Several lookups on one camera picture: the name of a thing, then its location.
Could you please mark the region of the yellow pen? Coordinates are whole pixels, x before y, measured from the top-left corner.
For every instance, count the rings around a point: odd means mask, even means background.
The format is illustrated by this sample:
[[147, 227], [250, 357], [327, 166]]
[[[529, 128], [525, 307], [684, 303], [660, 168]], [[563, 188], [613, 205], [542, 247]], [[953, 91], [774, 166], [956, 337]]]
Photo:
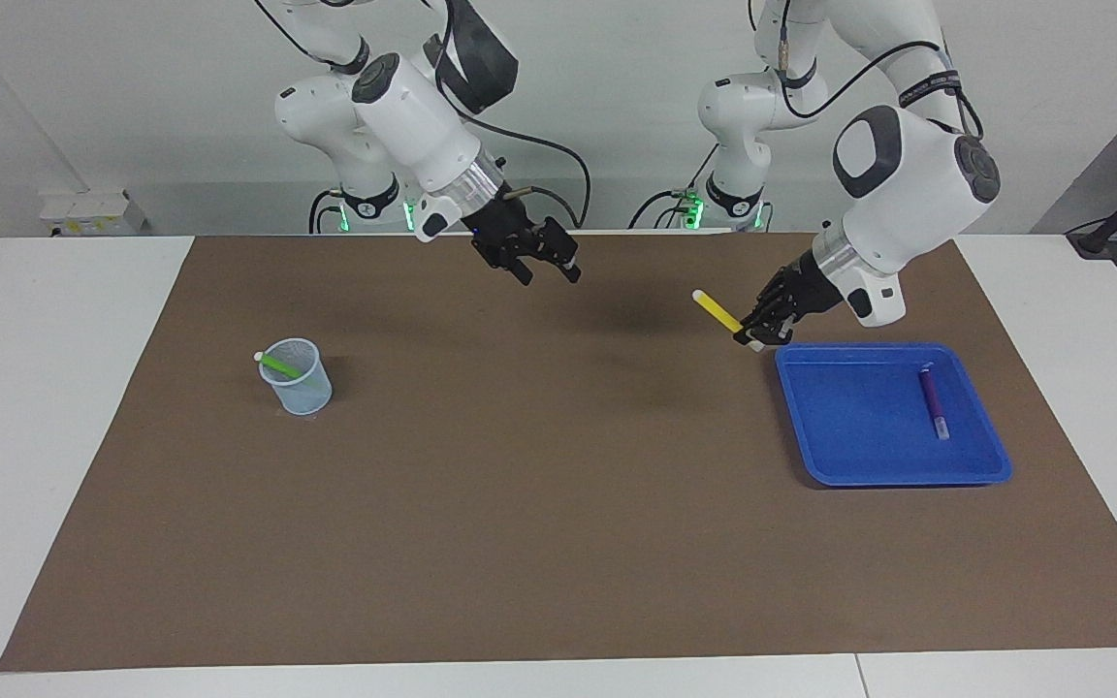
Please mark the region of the yellow pen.
[[714, 300], [714, 297], [709, 296], [708, 293], [701, 290], [694, 290], [691, 293], [693, 302], [699, 304], [701, 309], [710, 315], [715, 321], [718, 321], [723, 327], [726, 327], [732, 334], [733, 340], [744, 346], [748, 346], [753, 352], [763, 352], [764, 344], [762, 341], [753, 340], [746, 334], [744, 326], [739, 319], [733, 317], [731, 312], [723, 308], [723, 306]]

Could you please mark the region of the purple pen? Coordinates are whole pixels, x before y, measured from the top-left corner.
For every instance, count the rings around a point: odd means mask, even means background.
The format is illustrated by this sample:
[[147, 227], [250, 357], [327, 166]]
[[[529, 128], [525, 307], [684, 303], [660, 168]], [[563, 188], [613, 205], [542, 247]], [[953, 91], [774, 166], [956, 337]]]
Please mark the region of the purple pen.
[[934, 429], [934, 434], [941, 441], [948, 441], [949, 427], [947, 415], [945, 415], [944, 408], [942, 407], [934, 369], [935, 364], [932, 362], [923, 364], [918, 371], [919, 386], [922, 386], [922, 396], [925, 400], [925, 407], [928, 419], [930, 419], [930, 426]]

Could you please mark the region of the blue plastic tray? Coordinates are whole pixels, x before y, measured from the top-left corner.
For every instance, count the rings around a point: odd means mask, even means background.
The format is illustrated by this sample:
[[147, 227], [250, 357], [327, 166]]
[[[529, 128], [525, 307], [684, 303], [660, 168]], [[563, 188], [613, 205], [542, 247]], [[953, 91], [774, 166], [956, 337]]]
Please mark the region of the blue plastic tray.
[[[918, 371], [934, 363], [949, 440]], [[793, 343], [775, 364], [808, 474], [833, 488], [1006, 482], [1012, 463], [961, 358], [939, 343]]]

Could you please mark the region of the brown table mat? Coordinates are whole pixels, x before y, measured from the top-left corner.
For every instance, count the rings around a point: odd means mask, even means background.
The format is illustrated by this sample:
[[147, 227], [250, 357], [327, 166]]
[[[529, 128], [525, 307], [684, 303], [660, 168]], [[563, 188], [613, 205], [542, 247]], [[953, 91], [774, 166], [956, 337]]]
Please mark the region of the brown table mat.
[[[464, 238], [199, 238], [0, 657], [3, 672], [1117, 647], [1117, 523], [956, 247], [904, 321], [1012, 476], [803, 471], [752, 300], [801, 236], [588, 236], [580, 283]], [[318, 346], [292, 415], [254, 353]]]

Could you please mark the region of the translucent plastic cup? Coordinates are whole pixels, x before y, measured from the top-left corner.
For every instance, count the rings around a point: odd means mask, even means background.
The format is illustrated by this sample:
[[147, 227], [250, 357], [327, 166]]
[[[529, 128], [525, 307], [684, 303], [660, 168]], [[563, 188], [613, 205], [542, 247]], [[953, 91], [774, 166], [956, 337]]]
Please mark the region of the translucent plastic cup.
[[292, 415], [313, 415], [327, 407], [333, 396], [327, 370], [322, 363], [322, 353], [313, 341], [306, 337], [279, 340], [270, 348], [262, 350], [281, 362], [305, 372], [300, 380], [287, 381], [271, 370], [259, 366], [260, 376], [274, 389], [281, 407]]

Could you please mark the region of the white power strip box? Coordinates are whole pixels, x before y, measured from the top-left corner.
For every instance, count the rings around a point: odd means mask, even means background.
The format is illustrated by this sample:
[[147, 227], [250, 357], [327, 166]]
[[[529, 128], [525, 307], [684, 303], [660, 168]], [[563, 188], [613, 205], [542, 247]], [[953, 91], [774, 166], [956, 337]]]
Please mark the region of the white power strip box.
[[123, 189], [44, 195], [39, 220], [50, 236], [137, 236], [146, 229], [146, 216]]

